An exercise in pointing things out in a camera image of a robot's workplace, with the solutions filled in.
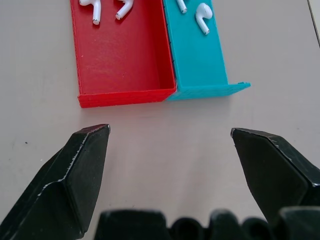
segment teal plastic tray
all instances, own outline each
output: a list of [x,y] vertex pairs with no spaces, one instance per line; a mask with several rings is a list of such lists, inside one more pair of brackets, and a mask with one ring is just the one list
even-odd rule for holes
[[[168,101],[222,97],[250,87],[250,83],[228,84],[215,13],[211,0],[184,0],[182,14],[176,0],[163,0],[176,74],[177,91]],[[204,19],[210,29],[204,35],[196,21],[196,10],[206,3],[213,12]]]

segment red tray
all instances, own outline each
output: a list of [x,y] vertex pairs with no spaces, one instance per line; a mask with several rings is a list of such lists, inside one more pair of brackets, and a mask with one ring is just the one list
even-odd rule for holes
[[81,107],[161,102],[176,91],[175,74],[162,0],[124,5],[101,0],[100,25],[93,6],[70,0]]

